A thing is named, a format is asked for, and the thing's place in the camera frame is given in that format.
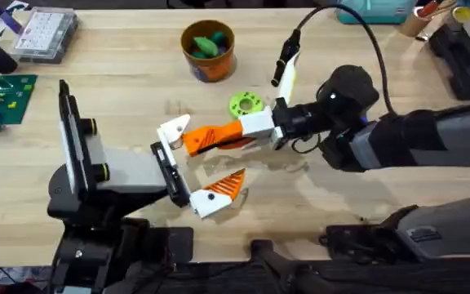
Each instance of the green gear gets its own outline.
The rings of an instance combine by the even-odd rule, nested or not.
[[[229,112],[234,118],[238,118],[244,114],[252,114],[262,111],[264,102],[259,95],[250,91],[242,91],[232,96],[229,101]]]

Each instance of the teal box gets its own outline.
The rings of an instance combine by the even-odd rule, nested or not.
[[[415,0],[339,0],[339,3],[358,12],[368,24],[401,24],[415,6]],[[337,14],[343,24],[358,24],[345,11],[339,10]]]

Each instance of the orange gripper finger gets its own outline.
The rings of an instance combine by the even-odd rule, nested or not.
[[[242,125],[239,120],[222,127],[200,127],[185,133],[183,141],[189,156],[197,156],[215,147],[234,149],[253,141],[242,136]]]
[[[246,169],[241,169],[240,171],[226,176],[224,179],[219,180],[204,189],[219,194],[228,195],[232,200],[234,200],[237,197],[238,193],[241,191],[245,171]]]

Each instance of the wooden tabletop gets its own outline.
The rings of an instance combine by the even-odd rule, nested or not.
[[[228,100],[255,91],[267,103],[282,43],[308,13],[288,10],[78,11],[81,24],[61,65],[22,64],[15,74],[38,74],[21,125],[0,133],[0,265],[47,265],[63,231],[47,215],[47,184],[63,163],[58,128],[59,79],[77,97],[81,113],[96,118],[110,147],[150,152],[159,124],[192,114],[195,127],[231,121]],[[237,69],[223,82],[206,84],[190,73],[180,34],[196,20],[217,19],[235,33]],[[374,26],[383,50],[389,91],[399,113],[457,105],[440,67],[421,42]],[[2,46],[14,36],[6,33]],[[381,92],[379,66],[360,26],[340,24],[322,12],[304,27],[293,103],[314,101],[319,85],[340,65],[363,66]],[[379,101],[371,118],[385,113]],[[237,203],[210,219],[180,209],[166,198],[134,216],[156,226],[191,226],[195,261],[240,261],[253,238],[271,238],[276,248],[301,259],[325,259],[317,235],[330,224],[381,221],[413,203],[437,205],[470,197],[470,168],[390,168],[365,173],[335,171],[320,153],[289,149],[212,150],[204,158],[176,157],[188,181],[207,185],[245,167]]]

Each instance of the green circuit board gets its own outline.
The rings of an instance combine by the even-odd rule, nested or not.
[[[0,76],[0,123],[20,124],[29,104],[37,75]]]

